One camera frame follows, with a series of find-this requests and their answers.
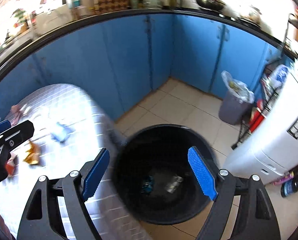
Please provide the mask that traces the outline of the orange paper carton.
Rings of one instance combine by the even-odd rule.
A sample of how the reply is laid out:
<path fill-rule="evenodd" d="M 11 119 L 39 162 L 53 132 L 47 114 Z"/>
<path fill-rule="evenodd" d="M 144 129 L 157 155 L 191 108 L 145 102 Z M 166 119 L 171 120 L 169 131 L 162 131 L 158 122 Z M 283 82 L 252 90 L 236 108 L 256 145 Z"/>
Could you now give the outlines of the orange paper carton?
<path fill-rule="evenodd" d="M 8 177 L 12 177 L 15 174 L 16 165 L 17 165 L 17 155 L 12 155 L 5 165 L 6 171 L 8 173 Z"/>

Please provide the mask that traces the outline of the blue white torn carton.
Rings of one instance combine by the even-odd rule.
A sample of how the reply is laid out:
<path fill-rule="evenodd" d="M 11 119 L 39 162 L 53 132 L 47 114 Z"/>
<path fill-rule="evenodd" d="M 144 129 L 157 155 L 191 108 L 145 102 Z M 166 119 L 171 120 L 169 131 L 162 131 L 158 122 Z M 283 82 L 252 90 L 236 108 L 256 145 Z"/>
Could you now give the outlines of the blue white torn carton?
<path fill-rule="evenodd" d="M 53 123 L 50 126 L 50 134 L 52 139 L 59 143 L 64 143 L 67 141 L 74 131 L 74 129 L 59 122 Z"/>

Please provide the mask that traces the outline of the teal foil snack wrapper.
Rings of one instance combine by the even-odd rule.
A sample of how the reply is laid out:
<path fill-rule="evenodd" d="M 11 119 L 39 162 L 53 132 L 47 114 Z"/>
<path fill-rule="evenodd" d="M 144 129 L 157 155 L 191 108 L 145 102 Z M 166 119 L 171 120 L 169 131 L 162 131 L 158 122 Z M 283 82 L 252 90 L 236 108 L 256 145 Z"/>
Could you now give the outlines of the teal foil snack wrapper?
<path fill-rule="evenodd" d="M 147 176 L 142 183 L 141 192 L 145 194 L 149 194 L 154 189 L 154 177 L 153 176 Z"/>

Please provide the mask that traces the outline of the black round trash bin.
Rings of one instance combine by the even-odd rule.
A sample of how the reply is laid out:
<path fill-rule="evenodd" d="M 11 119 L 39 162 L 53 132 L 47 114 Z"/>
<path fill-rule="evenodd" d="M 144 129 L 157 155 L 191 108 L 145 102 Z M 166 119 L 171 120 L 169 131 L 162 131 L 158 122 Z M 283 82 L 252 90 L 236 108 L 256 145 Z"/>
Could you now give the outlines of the black round trash bin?
<path fill-rule="evenodd" d="M 214 171 L 219 167 L 209 143 L 182 125 L 153 125 L 127 138 L 114 161 L 112 182 L 135 218 L 157 225 L 179 224 L 197 216 L 210 203 L 188 162 L 192 146 Z M 149 194 L 141 192 L 147 176 L 155 181 Z"/>

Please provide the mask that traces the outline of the blue kitchen cabinets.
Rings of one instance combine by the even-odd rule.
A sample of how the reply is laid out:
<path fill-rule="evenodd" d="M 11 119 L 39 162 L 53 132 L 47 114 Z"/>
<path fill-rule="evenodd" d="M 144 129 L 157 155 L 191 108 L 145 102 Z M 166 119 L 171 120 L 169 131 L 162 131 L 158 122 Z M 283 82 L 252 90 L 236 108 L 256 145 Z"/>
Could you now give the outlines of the blue kitchen cabinets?
<path fill-rule="evenodd" d="M 57 28 L 0 67 L 0 118 L 35 90 L 69 83 L 118 119 L 169 77 L 218 98 L 221 72 L 256 95 L 266 63 L 285 62 L 282 42 L 259 29 L 196 11 L 120 11 Z"/>

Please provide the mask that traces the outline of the pink crumpled wrapper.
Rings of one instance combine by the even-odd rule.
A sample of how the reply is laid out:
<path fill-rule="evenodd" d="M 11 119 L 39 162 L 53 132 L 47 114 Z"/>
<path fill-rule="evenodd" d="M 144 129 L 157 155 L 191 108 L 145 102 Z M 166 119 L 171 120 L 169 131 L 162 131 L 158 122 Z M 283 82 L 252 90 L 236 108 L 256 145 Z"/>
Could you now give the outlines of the pink crumpled wrapper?
<path fill-rule="evenodd" d="M 11 121 L 11 125 L 15 126 L 18 124 L 20 118 L 22 117 L 23 112 L 19 105 L 13 105 L 11 107 L 11 113 L 14 115 L 14 118 Z"/>

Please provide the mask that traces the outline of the yellow snack wrapper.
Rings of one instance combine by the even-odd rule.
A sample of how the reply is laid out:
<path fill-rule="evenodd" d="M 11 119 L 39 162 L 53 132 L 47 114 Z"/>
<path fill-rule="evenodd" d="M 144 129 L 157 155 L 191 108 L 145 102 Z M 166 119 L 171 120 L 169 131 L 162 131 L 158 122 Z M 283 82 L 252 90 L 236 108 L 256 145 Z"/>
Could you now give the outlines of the yellow snack wrapper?
<path fill-rule="evenodd" d="M 29 165 L 38 165 L 40 163 L 40 146 L 29 140 L 29 148 L 25 151 L 26 156 L 23 159 Z"/>

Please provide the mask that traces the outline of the blue checkered tablecloth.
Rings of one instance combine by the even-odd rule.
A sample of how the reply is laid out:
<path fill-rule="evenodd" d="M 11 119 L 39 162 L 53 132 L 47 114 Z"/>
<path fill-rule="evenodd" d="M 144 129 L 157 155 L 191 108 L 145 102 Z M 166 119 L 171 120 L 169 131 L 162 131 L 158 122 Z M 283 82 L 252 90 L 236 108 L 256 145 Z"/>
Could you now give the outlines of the blue checkered tablecloth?
<path fill-rule="evenodd" d="M 15 174 L 0 183 L 0 214 L 12 235 L 16 236 L 29 195 L 42 175 L 63 178 L 96 158 L 102 148 L 110 161 L 124 145 L 114 123 L 81 88 L 70 84 L 49 85 L 36 90 L 19 103 L 25 119 L 35 128 L 32 142 L 40 146 L 40 164 L 23 161 L 29 143 L 13 151 L 17 155 Z M 59 122 L 75 131 L 64 143 L 52 139 L 50 126 Z M 111 182 L 109 165 L 95 194 L 85 206 L 103 239 L 149 239 L 141 224 L 126 210 Z"/>

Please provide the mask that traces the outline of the white appliance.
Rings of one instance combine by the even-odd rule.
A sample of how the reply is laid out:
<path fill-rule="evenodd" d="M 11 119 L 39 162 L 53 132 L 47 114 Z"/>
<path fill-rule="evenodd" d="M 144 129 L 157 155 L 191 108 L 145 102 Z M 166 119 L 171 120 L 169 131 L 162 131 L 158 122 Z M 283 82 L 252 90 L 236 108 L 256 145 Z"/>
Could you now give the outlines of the white appliance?
<path fill-rule="evenodd" d="M 292 70 L 273 109 L 252 135 L 231 152 L 223 168 L 237 177 L 258 175 L 264 184 L 298 165 L 298 70 Z"/>

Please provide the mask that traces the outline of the grey bin with bag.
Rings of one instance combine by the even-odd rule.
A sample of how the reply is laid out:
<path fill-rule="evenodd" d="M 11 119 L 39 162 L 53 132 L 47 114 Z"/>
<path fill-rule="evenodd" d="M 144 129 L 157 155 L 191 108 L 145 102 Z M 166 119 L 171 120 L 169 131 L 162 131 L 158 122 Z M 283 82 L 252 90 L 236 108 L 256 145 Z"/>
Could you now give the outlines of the grey bin with bag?
<path fill-rule="evenodd" d="M 227 124 L 237 125 L 243 115 L 252 108 L 255 95 L 245 83 L 233 79 L 229 72 L 223 71 L 221 77 L 227 87 L 227 92 L 221 103 L 218 116 Z"/>

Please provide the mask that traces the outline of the dark blue jar on floor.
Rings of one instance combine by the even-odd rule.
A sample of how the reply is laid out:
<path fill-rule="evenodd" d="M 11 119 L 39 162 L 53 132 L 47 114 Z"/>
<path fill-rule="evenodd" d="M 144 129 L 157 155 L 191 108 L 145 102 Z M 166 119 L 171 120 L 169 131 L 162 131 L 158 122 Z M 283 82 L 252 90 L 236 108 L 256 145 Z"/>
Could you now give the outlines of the dark blue jar on floor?
<path fill-rule="evenodd" d="M 286 181 L 280 189 L 280 194 L 283 198 L 286 198 L 296 192 L 298 192 L 298 175 L 293 177 L 291 180 Z"/>

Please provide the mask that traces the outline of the black wok with lid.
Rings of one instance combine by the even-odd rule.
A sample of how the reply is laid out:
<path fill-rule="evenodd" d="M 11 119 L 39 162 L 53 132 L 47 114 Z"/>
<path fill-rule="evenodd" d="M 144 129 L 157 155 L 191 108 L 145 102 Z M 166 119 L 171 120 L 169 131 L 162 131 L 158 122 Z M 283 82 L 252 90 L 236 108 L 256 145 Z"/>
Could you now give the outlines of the black wok with lid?
<path fill-rule="evenodd" d="M 201 8 L 214 11 L 221 11 L 226 6 L 222 0 L 196 0 L 196 2 Z"/>

